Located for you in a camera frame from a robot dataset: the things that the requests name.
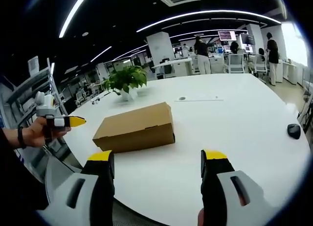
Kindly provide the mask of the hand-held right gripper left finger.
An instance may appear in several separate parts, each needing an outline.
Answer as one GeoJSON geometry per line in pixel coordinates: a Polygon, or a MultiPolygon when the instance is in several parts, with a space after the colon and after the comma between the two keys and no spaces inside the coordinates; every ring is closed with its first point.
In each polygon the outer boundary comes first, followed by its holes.
{"type": "Polygon", "coordinates": [[[47,163],[49,226],[111,226],[114,199],[114,154],[91,155],[82,169],[55,157],[47,163]]]}

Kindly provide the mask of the person's left hand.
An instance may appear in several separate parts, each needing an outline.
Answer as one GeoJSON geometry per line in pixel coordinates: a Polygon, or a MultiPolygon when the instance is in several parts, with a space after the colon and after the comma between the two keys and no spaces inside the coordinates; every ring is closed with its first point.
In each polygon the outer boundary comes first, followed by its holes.
{"type": "Polygon", "coordinates": [[[71,131],[70,127],[62,129],[48,128],[44,117],[37,117],[27,128],[22,129],[23,141],[26,146],[42,147],[46,141],[57,139],[71,131]]]}

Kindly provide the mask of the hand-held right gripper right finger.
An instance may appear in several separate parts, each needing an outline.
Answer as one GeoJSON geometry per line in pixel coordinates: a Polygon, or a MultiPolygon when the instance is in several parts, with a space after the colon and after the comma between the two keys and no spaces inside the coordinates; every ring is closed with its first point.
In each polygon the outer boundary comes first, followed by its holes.
{"type": "Polygon", "coordinates": [[[204,226],[264,226],[276,211],[262,187],[219,151],[201,151],[201,179],[204,226]]]}

